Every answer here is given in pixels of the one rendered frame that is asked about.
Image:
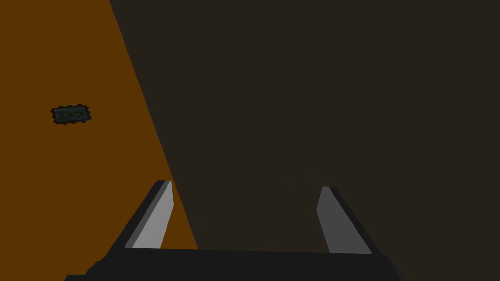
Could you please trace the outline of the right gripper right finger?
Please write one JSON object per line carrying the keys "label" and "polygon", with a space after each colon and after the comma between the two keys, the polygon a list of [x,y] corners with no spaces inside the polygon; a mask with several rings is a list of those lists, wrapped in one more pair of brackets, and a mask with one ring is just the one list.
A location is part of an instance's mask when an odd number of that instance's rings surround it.
{"label": "right gripper right finger", "polygon": [[381,254],[336,188],[321,188],[316,213],[330,253]]}

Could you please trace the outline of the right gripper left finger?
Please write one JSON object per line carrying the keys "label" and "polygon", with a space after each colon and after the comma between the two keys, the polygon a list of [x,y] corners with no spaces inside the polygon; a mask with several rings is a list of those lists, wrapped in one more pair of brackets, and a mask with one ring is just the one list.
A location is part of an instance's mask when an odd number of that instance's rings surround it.
{"label": "right gripper left finger", "polygon": [[111,249],[159,249],[173,207],[172,181],[156,181]]}

